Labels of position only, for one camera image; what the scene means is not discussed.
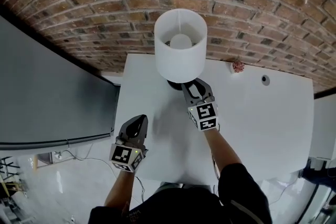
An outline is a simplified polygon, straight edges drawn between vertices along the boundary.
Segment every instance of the gray panel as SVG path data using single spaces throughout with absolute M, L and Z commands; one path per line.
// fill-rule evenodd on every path
M 0 142 L 109 133 L 116 93 L 0 17 Z

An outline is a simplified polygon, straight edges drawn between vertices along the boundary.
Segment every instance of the forearm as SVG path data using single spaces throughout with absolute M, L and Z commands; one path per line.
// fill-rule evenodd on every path
M 120 171 L 110 193 L 108 194 L 104 206 L 124 210 L 129 207 L 132 198 L 134 183 L 134 173 Z
M 229 164 L 242 163 L 232 147 L 216 128 L 204 131 L 219 171 Z

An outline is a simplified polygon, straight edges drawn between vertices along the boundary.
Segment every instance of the lampshade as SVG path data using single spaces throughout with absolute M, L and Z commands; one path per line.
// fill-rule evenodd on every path
M 185 83 L 203 71 L 206 57 L 205 20 L 188 9 L 162 14 L 154 27 L 156 68 L 166 80 Z

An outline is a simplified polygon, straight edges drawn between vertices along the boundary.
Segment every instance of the black t-shirt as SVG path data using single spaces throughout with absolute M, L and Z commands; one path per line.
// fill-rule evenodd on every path
M 203 188 L 165 189 L 123 216 L 119 209 L 96 207 L 89 224 L 272 223 L 267 198 L 243 164 L 231 164 L 222 170 L 218 194 L 219 197 Z

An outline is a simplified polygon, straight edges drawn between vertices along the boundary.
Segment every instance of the desk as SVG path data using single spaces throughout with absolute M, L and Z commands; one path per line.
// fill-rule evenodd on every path
M 231 74 L 229 64 L 206 60 L 200 79 L 213 90 L 220 132 L 255 180 L 305 167 L 312 136 L 310 79 L 246 66 Z M 267 75 L 268 86 L 261 78 Z M 146 114 L 149 149 L 137 175 L 189 184 L 218 182 L 210 149 L 187 114 L 182 91 L 172 89 L 155 67 L 154 55 L 128 54 L 120 89 L 115 135 L 130 118 Z

